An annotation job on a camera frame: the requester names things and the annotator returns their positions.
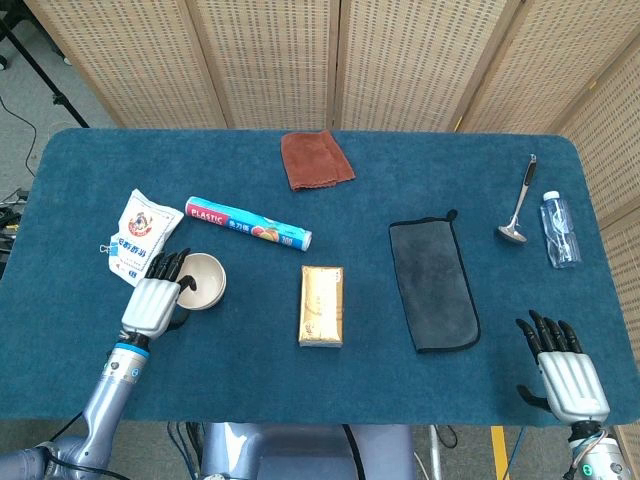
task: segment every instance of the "black towel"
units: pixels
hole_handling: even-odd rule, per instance
[[[469,348],[480,323],[451,210],[446,218],[423,218],[389,226],[396,279],[418,352]]]

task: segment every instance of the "metal ladle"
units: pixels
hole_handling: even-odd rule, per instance
[[[516,209],[513,212],[513,216],[511,217],[511,222],[509,222],[508,225],[502,225],[498,227],[498,232],[500,232],[500,235],[513,243],[527,243],[527,237],[518,232],[516,230],[516,226],[518,225],[518,213],[520,213],[520,207],[522,206],[522,202],[524,202],[524,197],[527,195],[527,190],[529,190],[529,184],[531,183],[531,179],[533,178],[533,173],[536,171],[537,163],[538,161],[536,160],[536,156],[531,154],[531,160],[529,161],[529,166],[527,167],[527,173],[525,173],[524,175],[524,181],[522,182],[522,188],[520,189],[520,196],[518,197],[518,203],[516,204]]]

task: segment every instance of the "white plastic bag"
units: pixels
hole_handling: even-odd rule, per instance
[[[150,201],[138,189],[131,192],[118,233],[111,237],[109,269],[135,287],[182,217],[179,210]]]

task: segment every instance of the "gold tissue package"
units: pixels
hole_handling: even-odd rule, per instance
[[[343,271],[342,267],[302,266],[300,346],[342,346]]]

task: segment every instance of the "white bowl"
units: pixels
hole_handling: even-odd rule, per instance
[[[191,275],[196,280],[195,292],[189,287],[178,297],[178,305],[188,310],[204,310],[222,298],[227,286],[227,275],[216,257],[206,253],[187,255],[178,279]]]

